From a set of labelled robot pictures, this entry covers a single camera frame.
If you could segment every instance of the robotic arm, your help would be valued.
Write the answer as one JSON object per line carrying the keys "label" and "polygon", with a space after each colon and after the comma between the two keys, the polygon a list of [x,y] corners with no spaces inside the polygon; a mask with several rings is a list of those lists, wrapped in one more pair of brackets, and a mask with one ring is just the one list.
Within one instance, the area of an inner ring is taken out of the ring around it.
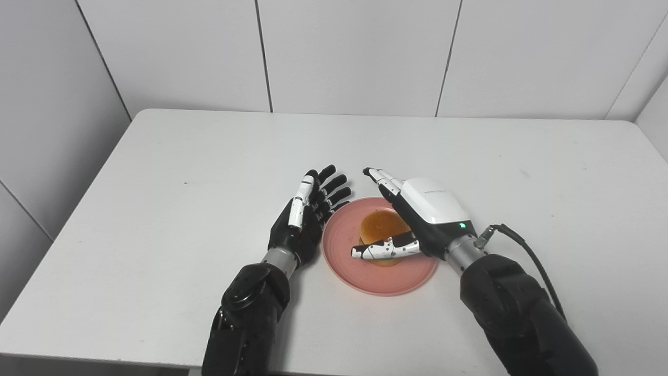
{"label": "robotic arm", "polygon": [[209,334],[202,376],[266,375],[275,331],[290,301],[289,278],[315,255],[323,226],[351,194],[336,168],[309,171],[271,228],[267,253],[244,266],[222,296]]}
{"label": "robotic arm", "polygon": [[378,184],[412,233],[354,247],[353,257],[403,257],[418,248],[445,260],[461,276],[460,298],[511,376],[598,375],[596,363],[560,314],[558,301],[559,310],[519,264],[484,250],[496,229],[526,246],[519,235],[495,225],[478,238],[470,216],[433,179],[400,181],[371,168],[364,174]]}

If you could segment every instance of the white robotic hand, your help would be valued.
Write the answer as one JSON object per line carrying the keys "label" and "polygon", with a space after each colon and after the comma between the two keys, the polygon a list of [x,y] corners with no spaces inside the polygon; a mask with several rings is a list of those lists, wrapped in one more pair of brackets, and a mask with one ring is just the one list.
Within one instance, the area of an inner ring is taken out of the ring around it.
{"label": "white robotic hand", "polygon": [[351,251],[354,258],[397,258],[415,254],[419,249],[428,256],[447,260],[464,242],[466,248],[473,247],[476,232],[470,216],[440,182],[427,177],[401,181],[372,168],[364,169],[364,174],[378,184],[383,197],[411,227],[411,232],[394,236],[388,242],[356,246]]}

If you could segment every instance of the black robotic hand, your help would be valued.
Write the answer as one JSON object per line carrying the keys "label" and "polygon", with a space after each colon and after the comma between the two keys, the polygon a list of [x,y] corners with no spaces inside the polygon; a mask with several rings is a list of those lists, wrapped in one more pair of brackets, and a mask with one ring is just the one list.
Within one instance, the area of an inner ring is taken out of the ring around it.
{"label": "black robotic hand", "polygon": [[297,269],[313,260],[325,223],[334,211],[348,203],[341,201],[350,196],[350,188],[339,189],[347,181],[345,175],[340,174],[325,184],[335,172],[336,167],[329,165],[319,174],[310,170],[304,175],[297,194],[271,228],[267,249],[292,253],[297,259]]}
{"label": "black robotic hand", "polygon": [[333,165],[309,171],[271,228],[262,262],[246,265],[222,296],[211,324],[203,376],[267,375],[275,333],[290,302],[289,278],[308,264],[329,217],[350,196]]}

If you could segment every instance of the robotic finger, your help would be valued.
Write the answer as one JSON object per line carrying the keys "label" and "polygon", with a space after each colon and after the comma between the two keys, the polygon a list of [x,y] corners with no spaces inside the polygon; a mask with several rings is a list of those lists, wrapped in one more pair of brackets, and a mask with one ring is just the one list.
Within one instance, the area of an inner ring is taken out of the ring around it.
{"label": "robotic finger", "polygon": [[411,231],[390,237],[386,242],[355,246],[350,254],[363,260],[400,258],[420,253],[420,243]]}
{"label": "robotic finger", "polygon": [[370,177],[374,183],[378,184],[380,193],[389,202],[392,202],[394,197],[401,193],[401,187],[403,186],[403,183],[398,179],[394,179],[385,171],[377,170],[373,167],[367,167],[366,169],[362,170],[362,173]]}
{"label": "robotic finger", "polygon": [[293,197],[290,216],[288,219],[288,226],[295,227],[301,230],[304,219],[304,208],[309,204],[309,198],[312,196],[313,186],[318,183],[318,172],[310,170],[299,183],[297,193]]}

